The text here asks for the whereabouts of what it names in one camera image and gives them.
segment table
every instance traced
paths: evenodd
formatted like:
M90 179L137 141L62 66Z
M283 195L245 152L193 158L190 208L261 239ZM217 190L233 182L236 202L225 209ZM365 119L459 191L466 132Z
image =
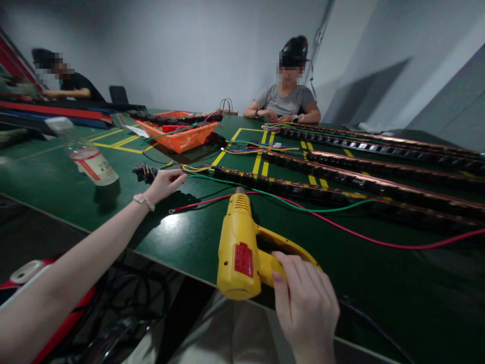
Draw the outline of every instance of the table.
M261 130L260 121L225 116L216 132L228 139L284 142L315 150L347 153L356 157L384 160L384 157L340 148L284 140ZM33 140L0 151L0 192L86 231L93 231L147 185L131 172L134 163L156 166L142 153L141 139L126 130L100 131L78 127L98 145L120 179L106 187L96 187L66 156L60 140ZM213 146L202 146L182 155L164 155L155 148L147 155L161 162L174 160L197 165L217 163L275 178L326 184L299 172L267 164L250 156L221 155ZM413 165L413 162L401 161ZM446 191L439 186L417 187ZM328 183L330 187L337 184ZM168 210L231 194L233 188L209 180L189 179L179 191L149 214L135 233L129 248L189 276L216 283L217 250L222 219L228 200L170 215ZM453 193L468 196L465 192ZM374 245L338 230L306 213L282 207L272 199L251 195L255 221L296 242L320 263L338 294L346 294L406 348L417 362L479 362L485 358L480 337L483 320L485 257L482 249L450 248L404 251ZM304 204L309 208L322 208ZM410 245L418 240L435 242L449 236L368 216L359 208L327 215L337 223L373 238ZM271 306L273 293L263 289L257 301ZM404 361L397 352L362 322L343 314L337 335L342 339Z

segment hand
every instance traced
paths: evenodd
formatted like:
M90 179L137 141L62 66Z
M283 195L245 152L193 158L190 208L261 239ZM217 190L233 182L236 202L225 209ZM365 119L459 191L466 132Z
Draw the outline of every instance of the hand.
M154 205L170 196L180 185L184 184L188 175L181 169L158 171L155 180L143 194Z
M293 115L283 115L278 119L278 122L293 122Z
M259 110L258 116L259 117L267 117L270 121L276 121L277 118L278 118L278 115L276 115L276 112L274 110L271 110L271 109Z
M61 93L57 90L43 90L42 95L44 95L48 99L56 99L58 97L61 97Z
M328 276L299 256L273 252L284 276L273 271L276 313L301 363L335 363L333 336L340 309Z

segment copper bus bar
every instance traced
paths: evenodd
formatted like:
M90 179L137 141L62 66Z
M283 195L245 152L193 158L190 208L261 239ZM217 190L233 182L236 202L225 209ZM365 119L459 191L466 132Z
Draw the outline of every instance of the copper bus bar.
M396 163L384 163L376 160L349 157L342 154L320 151L308 151L307 159L310 162L332 165L345 169L350 168L366 172L390 174L401 178L446 186L452 189L485 194L485 179L473 178L463 174L440 172Z
M455 157L452 155L442 154L437 151L419 151L410 149L409 147L388 146L384 144L377 144L373 142L360 142L351 139L346 139L346 136L324 136L316 135L303 131L296 131L291 129L281 129L278 135L283 138L302 140L317 144L330 145L340 148L356 149L362 152L377 153L391 157L404 158L418 162L436 163L449 168L461 169L476 174L485 174L485 158L478 157L476 159L468 157Z
M442 152L442 153L455 155L455 156L469 157L469 158L483 157L480 152L477 152L471 149L466 149L466 148L449 147L449 146L443 146L443 145L433 144L433 143L417 142L409 139L393 138L391 136L374 135L374 134L367 134L364 132L339 130L339 129L313 126L313 125L307 125L307 124L292 123L288 125L303 131L308 130L308 131L315 131L315 132L321 132L321 133L327 133L327 134L333 134L333 135L340 135L343 138L345 137L359 138L359 139L365 138L365 139L372 139L376 141L385 142L387 145L390 145L390 144L402 145L405 148L411 148L411 149L418 149L418 150L424 150L424 151L435 150L437 152Z
M314 203L326 202L337 205L349 205L356 200L348 196L352 193L349 191L286 181L220 166L212 166L212 168L214 178L240 183L283 197L296 197ZM397 220L413 226L424 227L427 230L462 232L485 226L483 220L473 220L393 200L377 199L376 202L369 202L361 207L368 209L370 213L380 218Z
M437 194L345 169L308 162L303 159L289 157L271 151L264 151L262 157L270 163L312 174L316 177L329 179L372 194L391 197L397 201L410 203L423 208L430 208L434 211L440 211L450 215L458 215L480 221L485 220L485 205L476 202Z

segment bracelet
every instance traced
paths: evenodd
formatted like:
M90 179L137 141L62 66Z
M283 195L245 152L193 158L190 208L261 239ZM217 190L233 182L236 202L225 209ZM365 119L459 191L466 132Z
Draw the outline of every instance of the bracelet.
M133 201L136 201L139 204L145 204L151 212L155 211L155 205L145 198L143 194L134 195Z

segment yellow heat gun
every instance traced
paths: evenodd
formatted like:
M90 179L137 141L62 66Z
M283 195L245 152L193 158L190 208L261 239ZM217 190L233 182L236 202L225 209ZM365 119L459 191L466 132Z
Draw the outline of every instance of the yellow heat gun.
M261 282L273 287L273 270L284 275L278 260L258 249L256 235L280 246L285 253L299 255L302 260L320 268L305 249L258 226L251 216L251 203L244 188L236 187L229 200L219 242L217 287L225 297L236 301L253 298L261 292Z

